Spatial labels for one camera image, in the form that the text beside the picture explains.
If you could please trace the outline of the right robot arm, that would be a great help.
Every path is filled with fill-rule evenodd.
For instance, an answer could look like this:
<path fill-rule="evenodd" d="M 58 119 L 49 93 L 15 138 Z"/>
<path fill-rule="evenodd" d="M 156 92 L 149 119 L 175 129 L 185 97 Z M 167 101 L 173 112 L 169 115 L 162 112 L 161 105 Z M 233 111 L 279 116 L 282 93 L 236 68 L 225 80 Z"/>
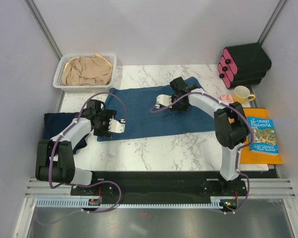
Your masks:
<path fill-rule="evenodd" d="M 171 111 L 185 112 L 190 106 L 214 119 L 216 139 L 222 146 L 222 165 L 218 191 L 229 195 L 235 190 L 233 180 L 239 176 L 240 151 L 249 135 L 247 120 L 240 103 L 226 103 L 206 93 L 197 85 L 188 85 L 179 77 L 170 82 L 174 92 Z"/>

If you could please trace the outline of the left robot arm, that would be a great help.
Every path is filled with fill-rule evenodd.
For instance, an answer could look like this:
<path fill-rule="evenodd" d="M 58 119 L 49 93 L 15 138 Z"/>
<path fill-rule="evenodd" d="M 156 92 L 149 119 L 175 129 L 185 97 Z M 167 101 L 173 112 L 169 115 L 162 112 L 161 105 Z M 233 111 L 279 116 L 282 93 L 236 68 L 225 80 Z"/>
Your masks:
<path fill-rule="evenodd" d="M 111 138 L 109 125 L 116 110 L 107 109 L 104 102 L 91 100 L 81 114 L 75 115 L 71 123 L 50 139 L 38 143 L 35 177 L 51 183 L 76 184 L 88 195 L 99 190 L 98 181 L 91 171 L 75 166 L 74 150 L 91 131 L 94 135 Z"/>

